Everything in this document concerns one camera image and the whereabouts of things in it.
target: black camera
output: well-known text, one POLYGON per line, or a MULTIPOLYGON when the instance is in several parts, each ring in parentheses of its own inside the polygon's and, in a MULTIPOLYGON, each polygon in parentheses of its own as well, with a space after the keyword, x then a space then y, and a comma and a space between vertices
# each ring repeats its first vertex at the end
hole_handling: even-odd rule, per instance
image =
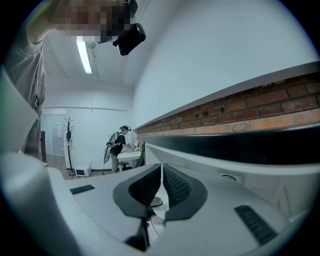
POLYGON ((144 28, 140 23, 136 23, 132 24, 130 30, 127 30, 124 35, 119 36, 112 44, 118 47, 119 53, 122 56, 126 56, 144 40, 146 40, 144 28))
POLYGON ((113 33, 118 31, 118 39, 112 44, 118 47, 119 53, 122 56, 126 56, 140 43, 146 40, 146 32, 140 23, 131 24, 128 29, 125 29, 125 24, 130 24, 130 18, 135 16, 138 10, 138 4, 136 0, 128 0, 123 3, 125 4, 124 16, 118 19, 121 20, 121 22, 118 22, 117 28, 114 31, 101 31, 101 40, 99 44, 110 41, 113 33))

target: white ceiling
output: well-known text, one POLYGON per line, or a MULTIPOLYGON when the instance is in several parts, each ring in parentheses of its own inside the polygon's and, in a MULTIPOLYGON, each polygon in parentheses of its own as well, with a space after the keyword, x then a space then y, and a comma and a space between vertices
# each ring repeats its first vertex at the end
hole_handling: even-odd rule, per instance
POLYGON ((93 74, 86 74, 75 37, 58 31, 47 35, 43 44, 44 69, 49 77, 65 77, 115 86, 133 87, 148 61, 152 47, 169 25, 170 19, 185 0, 136 0, 136 22, 141 23, 146 40, 129 56, 121 56, 111 42, 88 49, 93 74))

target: white wall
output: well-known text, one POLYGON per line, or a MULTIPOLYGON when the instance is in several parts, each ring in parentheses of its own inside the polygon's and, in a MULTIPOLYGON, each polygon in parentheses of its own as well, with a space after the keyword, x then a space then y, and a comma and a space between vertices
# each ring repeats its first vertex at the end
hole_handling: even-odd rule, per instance
POLYGON ((319 61, 308 35, 278 1, 189 0, 169 23, 135 88, 134 128, 203 97, 214 100, 214 93, 238 83, 319 61))
MULTIPOLYGON (((103 162, 108 135, 119 131, 120 126, 131 126, 132 100, 132 90, 124 87, 102 83, 95 87, 91 81, 48 77, 43 111, 55 113, 63 110, 66 119, 74 119, 70 143, 73 168, 77 165, 91 165, 92 169, 111 168, 111 160, 105 165, 103 162)), ((133 139, 129 132, 126 142, 131 143, 133 139)), ((66 142, 64 146, 66 166, 69 168, 66 142)))

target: person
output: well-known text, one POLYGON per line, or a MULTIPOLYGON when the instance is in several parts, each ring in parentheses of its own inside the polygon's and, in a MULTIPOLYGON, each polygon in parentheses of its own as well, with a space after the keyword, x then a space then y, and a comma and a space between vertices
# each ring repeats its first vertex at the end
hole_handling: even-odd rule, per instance
POLYGON ((72 36, 118 31, 127 0, 46 0, 26 19, 3 62, 17 90, 38 114, 25 145, 25 154, 41 159, 40 122, 46 93, 43 40, 54 30, 72 36))
POLYGON ((119 166, 119 160, 118 155, 121 153, 122 150, 128 150, 130 149, 130 145, 126 144, 126 138, 125 135, 128 133, 129 127, 128 126, 122 126, 121 132, 118 134, 118 138, 115 140, 115 143, 118 144, 114 146, 111 151, 111 160, 112 160, 112 169, 111 173, 115 174, 118 171, 119 166))

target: ceiling light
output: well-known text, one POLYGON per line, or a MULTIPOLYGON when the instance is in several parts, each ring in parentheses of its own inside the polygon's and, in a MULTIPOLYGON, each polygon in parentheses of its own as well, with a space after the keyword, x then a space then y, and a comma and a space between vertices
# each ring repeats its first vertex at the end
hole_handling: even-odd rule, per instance
POLYGON ((92 69, 90 66, 89 58, 88 58, 86 43, 77 41, 76 44, 78 46, 79 54, 80 54, 82 65, 84 67, 85 72, 87 74, 92 74, 92 69))

